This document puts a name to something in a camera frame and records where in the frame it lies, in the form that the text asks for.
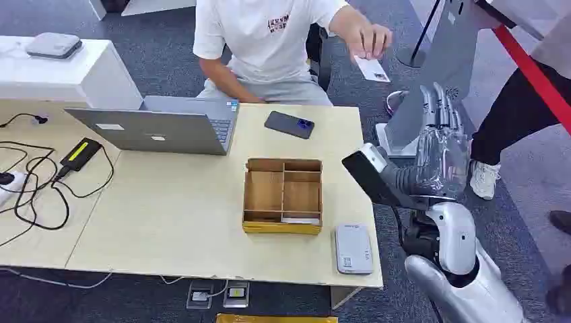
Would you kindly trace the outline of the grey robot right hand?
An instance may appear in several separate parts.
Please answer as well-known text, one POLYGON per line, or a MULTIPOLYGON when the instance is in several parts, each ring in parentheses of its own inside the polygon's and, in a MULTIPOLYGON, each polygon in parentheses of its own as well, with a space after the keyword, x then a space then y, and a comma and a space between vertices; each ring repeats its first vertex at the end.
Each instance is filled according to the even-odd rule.
POLYGON ((399 167, 390 161, 381 172, 387 199, 401 206, 419 197, 454 201, 467 182, 468 140, 458 110, 439 83, 419 89, 423 116, 414 164, 399 167))

